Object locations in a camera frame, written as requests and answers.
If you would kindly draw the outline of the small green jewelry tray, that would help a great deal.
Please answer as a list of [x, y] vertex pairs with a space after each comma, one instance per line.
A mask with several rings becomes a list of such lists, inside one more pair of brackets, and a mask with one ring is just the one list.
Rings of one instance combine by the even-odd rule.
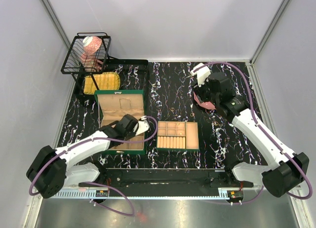
[[157, 149], [199, 151], [198, 124], [196, 122], [159, 121]]

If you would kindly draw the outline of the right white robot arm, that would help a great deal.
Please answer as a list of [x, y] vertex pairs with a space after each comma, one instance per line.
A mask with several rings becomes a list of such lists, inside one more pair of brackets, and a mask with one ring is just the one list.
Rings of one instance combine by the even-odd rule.
[[297, 154], [285, 146], [251, 110], [248, 102], [235, 95], [232, 84], [224, 73], [211, 73], [200, 69], [191, 73], [197, 77], [193, 85], [197, 103], [213, 105], [215, 110], [239, 129], [264, 157], [267, 165], [246, 162], [233, 164], [224, 174], [230, 187], [241, 181], [264, 186], [270, 194], [281, 197], [302, 183], [309, 166], [303, 152]]

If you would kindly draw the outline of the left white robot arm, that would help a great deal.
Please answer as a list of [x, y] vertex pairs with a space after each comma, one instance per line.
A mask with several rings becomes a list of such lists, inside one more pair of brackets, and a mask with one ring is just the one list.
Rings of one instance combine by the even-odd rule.
[[68, 146], [40, 149], [26, 172], [31, 182], [29, 195], [51, 198], [63, 187], [92, 182], [95, 186], [104, 185], [105, 172], [92, 162], [79, 165], [84, 159], [122, 144], [141, 144], [146, 141], [143, 134], [150, 128], [147, 116], [137, 119], [130, 114], [121, 120], [104, 125], [90, 136]]

